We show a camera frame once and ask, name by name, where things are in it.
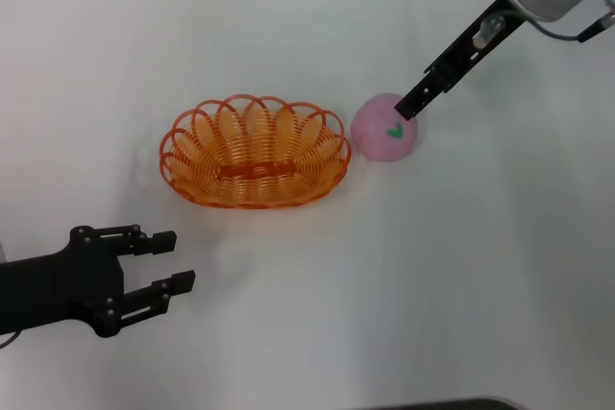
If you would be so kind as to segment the pink toy peach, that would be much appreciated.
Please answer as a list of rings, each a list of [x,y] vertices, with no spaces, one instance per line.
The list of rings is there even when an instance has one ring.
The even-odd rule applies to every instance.
[[[351,135],[359,150],[372,161],[392,162],[410,155],[418,138],[418,123],[405,120],[395,109],[396,93],[380,93],[357,111]]]

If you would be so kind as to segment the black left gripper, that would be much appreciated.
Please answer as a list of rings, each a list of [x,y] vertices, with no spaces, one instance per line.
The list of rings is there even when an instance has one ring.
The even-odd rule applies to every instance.
[[[173,230],[148,235],[140,225],[77,227],[56,253],[0,263],[0,335],[76,320],[109,338],[165,314],[172,297],[192,291],[195,272],[125,293],[118,257],[170,253],[176,242]]]

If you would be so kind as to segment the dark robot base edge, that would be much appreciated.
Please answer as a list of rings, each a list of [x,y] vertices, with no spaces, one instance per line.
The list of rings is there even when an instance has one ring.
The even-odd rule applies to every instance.
[[[414,404],[406,410],[521,410],[520,408],[495,398],[465,398]]]

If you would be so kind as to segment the orange woven plastic basket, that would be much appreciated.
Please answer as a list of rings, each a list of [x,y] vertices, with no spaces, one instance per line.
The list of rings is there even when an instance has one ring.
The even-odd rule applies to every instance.
[[[351,143],[341,119],[308,102],[235,94],[181,113],[160,142],[160,174],[202,206],[306,205],[345,178]]]

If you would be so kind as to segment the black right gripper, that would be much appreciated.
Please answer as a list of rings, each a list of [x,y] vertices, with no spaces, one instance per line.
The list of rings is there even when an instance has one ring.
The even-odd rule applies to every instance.
[[[453,88],[476,64],[525,23],[509,0],[495,0],[426,69],[423,79],[396,104],[406,121]]]

